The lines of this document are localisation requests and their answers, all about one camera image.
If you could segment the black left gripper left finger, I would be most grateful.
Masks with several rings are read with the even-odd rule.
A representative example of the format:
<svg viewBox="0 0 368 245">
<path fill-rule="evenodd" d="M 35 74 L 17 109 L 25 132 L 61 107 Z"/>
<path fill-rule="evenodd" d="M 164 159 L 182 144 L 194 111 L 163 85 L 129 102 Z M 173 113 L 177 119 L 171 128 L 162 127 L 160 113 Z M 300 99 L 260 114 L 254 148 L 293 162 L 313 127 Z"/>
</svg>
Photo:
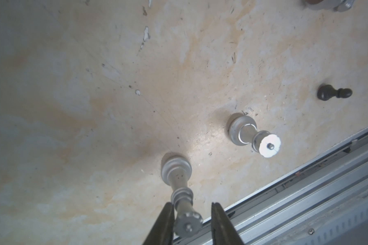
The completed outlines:
<svg viewBox="0 0 368 245">
<path fill-rule="evenodd" d="M 167 202 L 143 242 L 143 245 L 172 245 L 174 222 L 174 205 L 171 202 Z"/>
</svg>

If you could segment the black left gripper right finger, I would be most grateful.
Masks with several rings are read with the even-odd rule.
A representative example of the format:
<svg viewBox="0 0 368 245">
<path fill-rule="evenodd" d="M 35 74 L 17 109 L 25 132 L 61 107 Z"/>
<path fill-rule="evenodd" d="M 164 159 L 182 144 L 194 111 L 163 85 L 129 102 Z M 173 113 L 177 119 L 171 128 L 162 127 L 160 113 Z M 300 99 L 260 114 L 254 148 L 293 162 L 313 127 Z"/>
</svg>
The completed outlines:
<svg viewBox="0 0 368 245">
<path fill-rule="evenodd" d="M 213 245 L 244 245 L 230 218 L 219 203 L 211 206 Z"/>
</svg>

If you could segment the black chess pawn front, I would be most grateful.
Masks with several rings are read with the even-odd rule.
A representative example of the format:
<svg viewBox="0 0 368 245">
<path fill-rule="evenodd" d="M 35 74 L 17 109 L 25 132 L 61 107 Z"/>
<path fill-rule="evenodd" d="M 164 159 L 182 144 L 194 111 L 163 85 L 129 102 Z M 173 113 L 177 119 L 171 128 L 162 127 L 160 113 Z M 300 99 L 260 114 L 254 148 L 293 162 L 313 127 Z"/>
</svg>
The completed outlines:
<svg viewBox="0 0 368 245">
<path fill-rule="evenodd" d="M 353 94 L 349 88 L 335 89 L 332 85 L 324 84 L 319 87 L 317 97 L 319 100 L 328 101 L 331 98 L 347 99 Z"/>
</svg>

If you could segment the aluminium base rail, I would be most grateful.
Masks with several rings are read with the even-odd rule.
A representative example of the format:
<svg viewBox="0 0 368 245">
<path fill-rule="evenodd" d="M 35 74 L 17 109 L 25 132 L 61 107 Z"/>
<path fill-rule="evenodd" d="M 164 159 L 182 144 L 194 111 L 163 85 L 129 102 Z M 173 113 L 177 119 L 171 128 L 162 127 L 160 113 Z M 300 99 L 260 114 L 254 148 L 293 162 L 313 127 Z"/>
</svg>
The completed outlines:
<svg viewBox="0 0 368 245">
<path fill-rule="evenodd" d="M 368 128 L 226 210 L 246 245 L 326 245 L 368 227 Z"/>
</svg>

